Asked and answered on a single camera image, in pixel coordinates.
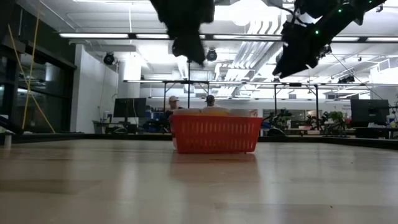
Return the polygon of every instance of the person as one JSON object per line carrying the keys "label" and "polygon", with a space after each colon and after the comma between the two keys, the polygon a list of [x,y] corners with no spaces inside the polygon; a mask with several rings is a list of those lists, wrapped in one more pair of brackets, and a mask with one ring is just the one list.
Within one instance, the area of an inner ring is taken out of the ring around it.
{"label": "person", "polygon": [[214,98],[213,95],[208,95],[206,97],[206,103],[207,103],[207,106],[209,106],[209,107],[220,107],[217,104],[215,104],[215,101],[216,101],[216,99]]}
{"label": "person", "polygon": [[178,98],[176,96],[170,96],[169,105],[170,108],[166,110],[165,118],[168,119],[176,110],[183,109],[181,106],[178,106]]}

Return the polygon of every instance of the wooden floor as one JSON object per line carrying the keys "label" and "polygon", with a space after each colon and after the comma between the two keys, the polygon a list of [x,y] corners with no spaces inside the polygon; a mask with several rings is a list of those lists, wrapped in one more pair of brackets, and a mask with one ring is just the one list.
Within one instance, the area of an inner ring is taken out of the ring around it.
{"label": "wooden floor", "polygon": [[398,221],[398,153],[260,143],[179,155],[171,142],[81,140],[0,149],[0,223]]}

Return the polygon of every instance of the security camera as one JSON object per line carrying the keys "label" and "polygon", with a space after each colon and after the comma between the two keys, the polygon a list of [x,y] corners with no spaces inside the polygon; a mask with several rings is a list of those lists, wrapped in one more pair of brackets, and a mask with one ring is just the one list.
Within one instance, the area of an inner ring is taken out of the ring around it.
{"label": "security camera", "polygon": [[107,52],[104,57],[105,65],[114,65],[118,62],[118,60],[114,57],[113,52]]}
{"label": "security camera", "polygon": [[215,60],[217,60],[216,49],[209,49],[206,55],[206,59],[209,62],[214,62]]}

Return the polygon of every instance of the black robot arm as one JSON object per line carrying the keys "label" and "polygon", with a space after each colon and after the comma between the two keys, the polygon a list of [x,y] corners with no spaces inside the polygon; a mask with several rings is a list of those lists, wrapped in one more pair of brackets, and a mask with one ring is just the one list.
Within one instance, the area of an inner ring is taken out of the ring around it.
{"label": "black robot arm", "polygon": [[167,34],[174,40],[173,54],[186,56],[203,65],[203,49],[199,28],[202,23],[214,20],[214,0],[150,0],[159,21],[167,27]]}
{"label": "black robot arm", "polygon": [[[332,39],[351,22],[362,25],[365,12],[386,0],[296,0],[292,19],[284,24],[283,53],[273,75],[285,78],[314,68],[318,61],[331,52]],[[302,22],[308,14],[316,23]]]}

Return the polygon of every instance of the table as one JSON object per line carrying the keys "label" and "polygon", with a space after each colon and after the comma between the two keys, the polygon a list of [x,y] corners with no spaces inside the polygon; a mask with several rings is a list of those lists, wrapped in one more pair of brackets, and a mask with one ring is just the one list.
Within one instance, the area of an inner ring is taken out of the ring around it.
{"label": "table", "polygon": [[93,125],[95,134],[104,134],[103,128],[109,128],[110,125],[120,125],[121,127],[124,127],[122,123],[103,123],[99,121],[93,121]]}
{"label": "table", "polygon": [[386,138],[393,139],[398,128],[354,128],[357,138]]}

